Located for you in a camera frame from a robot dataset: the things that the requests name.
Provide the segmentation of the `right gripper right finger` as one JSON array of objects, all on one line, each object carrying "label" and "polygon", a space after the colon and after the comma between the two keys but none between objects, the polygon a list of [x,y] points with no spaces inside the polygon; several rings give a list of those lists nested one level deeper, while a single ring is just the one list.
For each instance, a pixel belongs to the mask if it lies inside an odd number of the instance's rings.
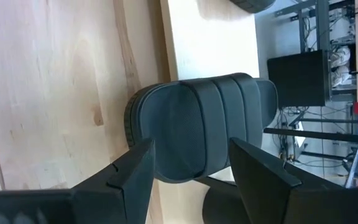
[{"label": "right gripper right finger", "polygon": [[238,138],[232,173],[251,223],[358,224],[358,188],[320,178]]}]

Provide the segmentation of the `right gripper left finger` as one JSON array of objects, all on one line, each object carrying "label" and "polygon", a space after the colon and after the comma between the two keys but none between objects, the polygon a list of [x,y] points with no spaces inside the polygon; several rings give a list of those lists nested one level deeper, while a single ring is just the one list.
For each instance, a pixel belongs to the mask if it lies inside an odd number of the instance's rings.
[{"label": "right gripper left finger", "polygon": [[0,223],[145,223],[154,166],[146,139],[70,189],[0,190]]}]

